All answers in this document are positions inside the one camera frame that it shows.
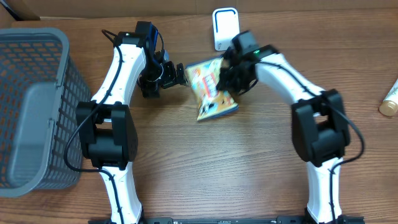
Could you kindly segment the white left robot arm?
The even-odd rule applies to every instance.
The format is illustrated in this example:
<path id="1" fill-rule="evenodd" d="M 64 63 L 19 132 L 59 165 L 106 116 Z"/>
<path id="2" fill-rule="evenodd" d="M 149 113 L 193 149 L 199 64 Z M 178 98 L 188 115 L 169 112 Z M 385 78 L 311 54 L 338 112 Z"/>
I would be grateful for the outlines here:
<path id="1" fill-rule="evenodd" d="M 83 156 L 91 161 L 89 171 L 103 178 L 112 211 L 107 223 L 145 223 L 132 173 L 138 147 L 132 94 L 138 86 L 143 97 L 155 98 L 160 89 L 187 80 L 181 63 L 174 65 L 164 49 L 156 50 L 162 36 L 153 23 L 139 21 L 134 32 L 103 34 L 113 44 L 113 60 L 92 99 L 78 103 L 72 137 L 79 138 Z"/>

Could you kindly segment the yellow snack bag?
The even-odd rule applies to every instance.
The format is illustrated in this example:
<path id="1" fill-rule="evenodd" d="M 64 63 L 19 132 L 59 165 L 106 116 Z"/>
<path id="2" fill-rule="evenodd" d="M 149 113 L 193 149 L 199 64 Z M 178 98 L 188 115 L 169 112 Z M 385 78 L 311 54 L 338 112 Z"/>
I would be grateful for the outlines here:
<path id="1" fill-rule="evenodd" d="M 216 57 L 188 65 L 185 77 L 198 103 L 197 121 L 213 119 L 238 109 L 228 91 L 218 90 L 223 58 Z"/>

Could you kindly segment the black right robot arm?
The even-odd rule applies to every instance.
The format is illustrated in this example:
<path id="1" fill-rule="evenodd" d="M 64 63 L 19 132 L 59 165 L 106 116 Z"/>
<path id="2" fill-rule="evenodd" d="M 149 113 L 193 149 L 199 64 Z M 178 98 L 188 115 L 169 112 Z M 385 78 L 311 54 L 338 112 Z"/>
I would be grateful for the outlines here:
<path id="1" fill-rule="evenodd" d="M 308 81 L 275 47 L 260 47 L 248 30 L 232 38 L 223 59 L 219 90 L 243 95 L 263 83 L 290 106 L 292 144 L 307 164 L 306 222 L 344 223 L 338 184 L 350 135 L 341 95 Z"/>

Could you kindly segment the white green tissue pack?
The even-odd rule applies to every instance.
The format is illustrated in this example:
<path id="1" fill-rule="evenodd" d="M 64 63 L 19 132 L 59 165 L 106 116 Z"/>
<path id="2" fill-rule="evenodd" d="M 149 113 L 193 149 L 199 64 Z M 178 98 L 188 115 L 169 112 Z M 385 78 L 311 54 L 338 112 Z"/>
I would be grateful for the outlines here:
<path id="1" fill-rule="evenodd" d="M 392 86 L 386 97 L 383 99 L 379 107 L 379 112 L 385 116 L 394 116 L 397 113 L 397 87 L 398 80 Z"/>

